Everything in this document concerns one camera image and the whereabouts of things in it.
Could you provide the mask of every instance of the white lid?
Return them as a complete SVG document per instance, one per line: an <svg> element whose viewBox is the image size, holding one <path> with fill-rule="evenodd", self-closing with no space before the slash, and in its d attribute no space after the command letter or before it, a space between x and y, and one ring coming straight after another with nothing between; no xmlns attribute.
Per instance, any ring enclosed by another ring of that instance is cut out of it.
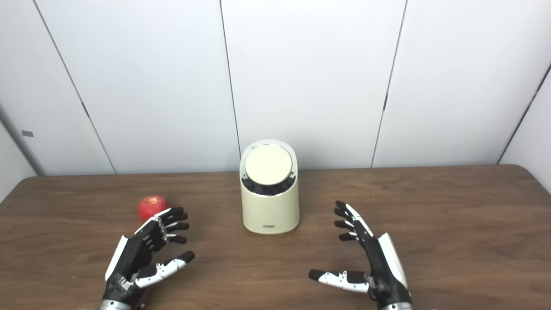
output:
<svg viewBox="0 0 551 310"><path fill-rule="evenodd" d="M253 149L245 159L249 178L262 185L278 184L291 174L291 155L277 145L262 145Z"/></svg>

